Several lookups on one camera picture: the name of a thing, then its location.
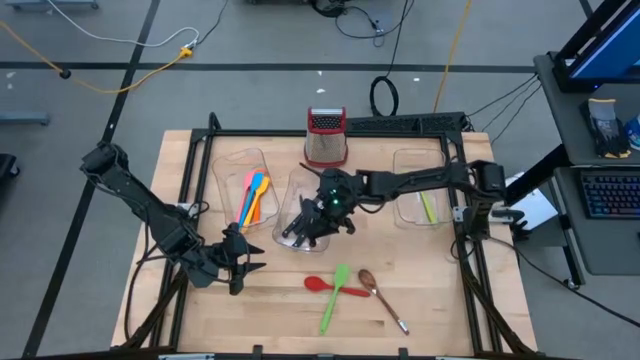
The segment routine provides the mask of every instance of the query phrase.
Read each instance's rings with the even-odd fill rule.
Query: computer monitor
[[[605,0],[554,56],[564,92],[640,83],[640,0]]]

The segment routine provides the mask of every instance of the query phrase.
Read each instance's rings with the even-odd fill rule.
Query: spatula
[[[333,275],[333,294],[331,294],[329,305],[327,305],[327,310],[324,312],[324,317],[322,318],[322,323],[320,324],[320,335],[324,335],[324,333],[327,332],[329,321],[331,321],[331,314],[333,313],[333,306],[336,304],[338,292],[349,279],[349,273],[349,266],[346,264],[338,264],[338,266],[336,267],[336,273],[335,275]]]

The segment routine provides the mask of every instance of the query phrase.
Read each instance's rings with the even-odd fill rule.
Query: black cable
[[[211,209],[211,205],[208,202],[206,202],[205,200],[202,200],[199,203],[195,203],[194,202],[193,204],[191,204],[191,206],[189,206],[189,209],[187,210],[187,214],[190,214],[191,210],[193,210],[193,208],[196,205],[199,205],[198,206],[198,211],[195,214],[191,215],[191,219],[195,219],[198,216],[200,216],[200,215],[204,214],[205,212],[209,211],[209,209]]]
[[[362,9],[362,8],[360,8],[360,7],[357,7],[357,6],[347,6],[347,7],[345,7],[345,8],[344,8],[344,10],[342,11],[342,14],[340,14],[340,16],[347,15],[347,14],[349,13],[349,11],[350,11],[350,10],[358,10],[359,12],[361,12],[362,14],[364,14],[364,16],[366,16],[366,17],[367,17],[367,21],[369,21],[369,25],[371,25],[371,28],[373,29],[373,31],[375,32],[375,34],[376,34],[376,35],[384,32],[384,31],[382,31],[382,29],[381,29],[381,28],[380,28],[380,26],[378,25],[378,21],[377,21],[377,20],[373,20],[373,19],[371,18],[371,15],[369,15],[369,13],[368,13],[366,10],[364,10],[364,9]],[[351,35],[349,35],[349,34],[345,33],[344,31],[342,31],[342,30],[340,29],[340,27],[338,26],[337,21],[338,21],[338,18],[336,18],[336,27],[338,28],[338,30],[340,30],[340,32],[342,32],[342,34],[343,34],[343,35],[345,35],[345,36],[347,36],[347,37],[350,37],[350,38],[353,38],[353,36],[351,36]],[[382,36],[372,38],[371,40],[372,40],[372,42],[373,42],[373,46],[374,46],[374,47],[377,47],[377,48],[383,47],[383,46],[384,46],[384,43],[385,43],[385,39],[386,39],[386,37],[385,37],[385,36],[386,36],[386,33],[385,33],[385,34],[383,34]]]
[[[449,254],[451,254],[451,257],[453,257],[456,260],[461,260],[462,261],[467,261],[469,259],[469,256],[473,255],[473,253],[476,251],[476,242],[472,241],[472,247],[471,247],[471,251],[465,253],[462,257],[457,256],[454,252],[453,252],[453,248],[455,247],[455,245],[458,243],[458,240],[453,240],[453,242],[451,243],[451,246],[449,247]]]
[[[216,23],[213,24],[213,26],[211,27],[211,29],[209,29],[209,31],[207,31],[206,34],[204,34],[204,36],[202,37],[202,39],[198,40],[197,45],[202,44],[205,40],[207,40],[207,37],[209,37],[209,35],[213,32],[213,30],[215,30],[218,25],[220,25],[220,20],[222,20],[222,13],[224,13],[224,9],[227,8],[227,4],[229,3],[229,0],[225,0],[224,1],[224,5],[222,6],[222,9],[220,9],[220,12],[218,13],[218,19],[216,20]]]
[[[503,246],[507,246],[507,247],[511,248],[513,251],[515,251],[515,252],[516,252],[516,254],[517,254],[519,257],[523,258],[523,259],[524,259],[524,261],[526,261],[526,262],[527,262],[527,264],[529,264],[529,266],[531,266],[532,268],[536,269],[538,272],[540,272],[541,274],[545,275],[545,276],[546,276],[546,277],[548,277],[549,279],[551,279],[551,280],[555,281],[556,283],[560,284],[563,288],[565,288],[565,289],[567,289],[567,290],[571,291],[572,293],[574,293],[574,294],[578,295],[579,297],[583,298],[584,300],[587,300],[588,302],[590,302],[590,303],[592,303],[593,305],[595,305],[595,306],[599,307],[600,309],[602,309],[602,310],[604,310],[604,311],[608,312],[609,314],[611,314],[611,315],[613,315],[613,316],[615,316],[615,317],[619,318],[620,320],[626,321],[627,323],[629,323],[629,324],[631,324],[631,325],[633,325],[633,326],[635,326],[635,327],[640,328],[640,322],[635,321],[635,320],[633,320],[633,319],[631,319],[631,318],[629,318],[629,317],[627,317],[627,316],[624,316],[624,315],[620,314],[620,313],[619,313],[619,312],[617,312],[617,311],[611,310],[610,308],[608,308],[608,307],[606,307],[606,306],[602,305],[601,303],[599,303],[599,302],[597,302],[597,301],[593,300],[592,298],[590,298],[590,297],[588,297],[588,296],[586,296],[586,295],[584,295],[584,294],[582,294],[582,293],[578,292],[577,290],[574,290],[574,289],[569,288],[569,287],[568,287],[567,285],[565,285],[561,280],[557,279],[557,278],[556,278],[556,277],[554,277],[553,275],[551,275],[551,274],[549,274],[548,272],[546,272],[546,271],[542,270],[542,269],[541,269],[540,267],[538,267],[536,264],[534,264],[533,262],[531,262],[531,260],[529,260],[529,259],[528,259],[528,258],[527,258],[523,253],[522,253],[522,251],[520,251],[520,249],[518,249],[518,248],[517,248],[517,247],[515,247],[514,245],[512,245],[512,244],[510,244],[510,243],[508,243],[508,242],[506,242],[506,241],[504,241],[504,240],[500,240],[500,239],[497,239],[497,238],[494,238],[494,237],[491,237],[491,236],[490,236],[488,239],[489,239],[489,240],[492,240],[492,241],[494,241],[494,242],[497,242],[497,243],[499,243],[499,244],[501,244],[501,245],[503,245]]]
[[[531,94],[529,94],[529,96],[527,96],[524,101],[522,102],[522,104],[520,105],[520,107],[518,108],[518,110],[516,111],[515,114],[513,114],[513,116],[511,117],[511,119],[509,119],[509,121],[507,122],[507,125],[505,125],[505,127],[502,129],[502,131],[500,131],[500,133],[498,134],[498,136],[496,136],[493,140],[491,140],[491,145],[493,145],[494,142],[496,142],[500,136],[502,136],[502,134],[507,130],[507,128],[509,127],[509,125],[511,125],[511,123],[513,122],[513,120],[516,119],[516,116],[518,116],[518,114],[520,113],[520,110],[522,110],[522,108],[525,106],[525,104],[527,103],[527,101],[529,99],[531,99],[531,97],[533,97],[533,95],[535,95],[538,90],[540,90],[540,88],[542,87],[542,84],[540,84],[535,90],[533,90],[533,92]]]
[[[338,29],[338,31],[340,31],[340,33],[342,35],[350,37],[352,39],[375,39],[375,38],[379,38],[379,37],[385,37],[386,35],[389,35],[392,32],[402,28],[402,23],[404,22],[404,19],[407,18],[407,16],[409,15],[409,12],[411,12],[411,9],[413,8],[413,5],[415,4],[416,1],[415,0],[411,0],[411,5],[409,5],[408,8],[407,8],[407,5],[406,5],[407,2],[408,2],[408,0],[405,1],[405,6],[402,9],[402,18],[400,18],[400,21],[395,26],[393,26],[389,31],[377,31],[375,35],[353,35],[353,34],[348,34],[344,30],[342,30],[342,28],[340,27],[340,24],[338,23],[338,19],[341,16],[345,15],[344,12],[335,18],[336,28]],[[367,16],[367,18],[369,19],[369,22],[372,25],[375,24],[377,29],[379,29],[377,23],[372,21],[371,16],[369,16],[369,13],[367,13],[364,10],[362,10],[361,8],[358,8],[357,6],[349,6],[349,7],[344,8],[344,10],[348,10],[350,8],[357,8],[358,10],[361,10],[362,12],[364,12],[365,15]]]
[[[374,209],[374,210],[369,210],[366,207],[362,206],[362,204],[358,204],[358,207],[360,209],[362,209],[362,211],[366,212],[367,214],[377,214],[380,212],[380,210],[382,210],[382,208],[384,207],[386,203],[382,203],[382,205],[380,205],[378,208]]]
[[[404,19],[406,18],[406,15],[408,14],[407,11],[407,6],[409,5],[409,0],[405,0],[404,1],[404,6],[402,8],[402,19],[400,20],[400,22],[398,23],[398,35],[396,37],[396,45],[393,48],[393,56],[391,57],[391,63],[389,64],[389,70],[387,70],[387,73],[384,76],[378,76],[377,78],[375,78],[373,80],[373,82],[371,83],[371,88],[369,89],[369,104],[371,105],[371,112],[373,113],[374,116],[383,116],[380,111],[378,111],[378,107],[376,106],[376,100],[375,100],[375,89],[376,86],[378,85],[378,83],[380,83],[381,81],[384,82],[385,84],[387,84],[387,86],[389,87],[389,91],[391,91],[391,97],[393,98],[393,110],[391,110],[391,113],[389,114],[389,116],[394,116],[396,115],[397,111],[398,111],[398,106],[400,105],[400,96],[398,95],[398,89],[395,87],[395,85],[393,85],[393,82],[391,82],[391,80],[389,80],[389,75],[391,74],[391,70],[393,70],[393,64],[396,61],[396,54],[398,52],[398,45],[400,44],[400,35],[402,34],[402,24],[404,24]]]
[[[511,107],[511,105],[518,100],[518,98],[520,97],[520,95],[526,93],[527,91],[529,91],[529,89],[531,88],[531,86],[533,86],[534,84],[536,84],[536,81],[533,81],[531,83],[529,83],[529,85],[522,90],[521,92],[518,93],[518,95],[516,95],[513,99],[511,99],[511,101],[509,101],[509,103],[507,105],[505,105],[502,110],[500,110],[500,112],[498,112],[498,114],[496,114],[496,116],[494,116],[488,123],[487,125],[485,125],[484,127],[482,127],[482,130],[480,130],[480,132],[484,132],[489,126],[491,126],[491,124],[493,124],[494,121],[496,121],[497,118],[499,118],[502,114],[504,114],[505,111],[507,111],[507,109],[509,107]]]
[[[508,93],[506,93],[506,94],[504,94],[504,95],[500,96],[499,98],[497,98],[497,99],[493,100],[492,102],[490,102],[490,103],[488,103],[487,105],[485,105],[485,106],[481,107],[480,109],[478,109],[478,110],[476,110],[476,111],[472,112],[471,114],[468,114],[467,116],[473,116],[473,115],[476,115],[476,114],[478,114],[479,112],[481,112],[482,110],[484,110],[484,109],[488,108],[489,106],[491,106],[491,105],[493,105],[493,104],[497,103],[498,101],[500,101],[500,100],[502,100],[502,99],[506,98],[507,96],[509,96],[509,95],[513,94],[514,92],[518,91],[518,90],[519,90],[520,88],[522,88],[523,86],[527,85],[527,83],[528,83],[529,81],[533,80],[533,78],[535,78],[536,76],[538,76],[538,74],[533,74],[533,76],[531,76],[530,78],[528,78],[528,79],[527,79],[525,82],[523,82],[522,84],[518,85],[515,89],[513,89],[513,90],[509,91]]]
[[[154,261],[154,260],[162,260],[162,259],[168,259],[169,257],[166,255],[158,255],[158,256],[148,256],[148,257],[143,257],[140,260],[138,260],[136,262],[136,265],[138,264],[142,264],[142,263],[146,263],[148,261]]]
[[[145,226],[145,243],[148,243],[149,241],[148,229],[149,229],[149,225],[146,225]],[[127,290],[127,302],[125,303],[125,306],[124,306],[123,327],[124,327],[124,337],[127,341],[129,341],[129,339],[131,338],[131,336],[129,335],[129,322],[130,322],[129,319],[131,315],[131,303],[133,302],[133,288],[135,286],[136,279],[138,278],[138,274],[142,269],[142,265],[145,263],[149,255],[152,254],[154,251],[156,251],[157,248],[158,248],[158,244],[155,244],[151,247],[151,249],[149,249],[149,251],[142,254],[142,256],[140,257],[140,260],[136,263],[136,269],[133,271],[133,274],[131,275],[131,281],[129,282],[129,289]]]

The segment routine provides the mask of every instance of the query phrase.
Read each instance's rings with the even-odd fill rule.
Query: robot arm
[[[96,186],[104,186],[121,198],[131,211],[150,228],[158,249],[168,260],[180,264],[195,287],[212,282],[229,283],[231,295],[243,288],[244,276],[264,263],[238,263],[238,257],[261,254],[264,251],[249,244],[232,223],[222,233],[222,243],[204,245],[204,239],[194,228],[188,212],[165,204],[129,172],[127,154],[117,145],[101,142],[86,155],[82,172]],[[226,269],[230,280],[221,280],[219,270]]]
[[[315,245],[316,239],[336,234],[345,227],[348,234],[355,232],[349,219],[356,207],[362,205],[383,206],[402,194],[453,187],[469,195],[472,204],[464,211],[463,225],[469,235],[479,235],[488,228],[491,206],[504,198],[504,170],[502,166],[486,161],[470,164],[454,162],[444,167],[394,174],[388,171],[357,170],[350,175],[340,169],[326,169],[318,173],[301,164],[320,177],[320,186],[314,199],[301,199],[301,213],[283,231],[288,237],[297,235],[293,246],[304,241]]]

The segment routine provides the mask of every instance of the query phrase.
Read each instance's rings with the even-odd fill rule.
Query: wooden tabletop
[[[164,135],[151,190],[167,203],[177,201],[189,137],[190,131],[167,131]],[[463,138],[468,161],[492,160],[486,134],[465,133]],[[248,148],[261,149],[282,202],[290,172],[304,161],[303,144],[304,138],[295,137],[217,137],[211,158],[213,162]],[[439,150],[440,144],[431,139],[350,138],[344,169],[392,170],[393,155],[399,149]],[[195,192],[200,154],[197,159],[190,196]],[[207,243],[213,243],[221,241],[226,225],[216,178],[211,172],[208,175],[204,199],[211,209],[201,216],[198,232]],[[245,278],[245,289],[238,296],[228,295],[227,287],[221,284],[205,289],[189,285],[179,351],[249,353],[253,345],[260,344],[265,353],[280,354],[393,355],[399,347],[407,347],[411,355],[472,355],[460,270],[449,254],[454,239],[452,225],[419,231],[401,229],[394,224],[393,206],[375,215],[356,211],[352,220],[356,233],[334,235],[321,254],[296,253],[278,245],[272,238],[272,228],[248,234],[251,244],[266,251],[253,256],[252,262],[266,262],[267,266]],[[506,226],[493,225],[491,233],[511,241]],[[141,230],[129,278],[142,255],[143,240]],[[523,342],[535,348],[515,254],[493,242],[485,242],[484,248],[496,307]],[[409,336],[400,331],[375,297],[346,295],[338,297],[327,334],[319,335],[330,293],[310,293],[303,281],[309,275],[318,275],[330,283],[340,263],[352,270],[347,286],[360,287],[357,271],[361,268],[375,275],[387,301],[407,322]],[[134,288],[131,331],[156,303],[163,269],[164,263],[159,260],[145,264],[140,271]],[[114,345],[124,342],[125,299],[126,292],[114,330]],[[477,308],[483,344],[490,349],[486,318],[479,304]],[[170,305],[165,315],[164,343],[172,315]]]

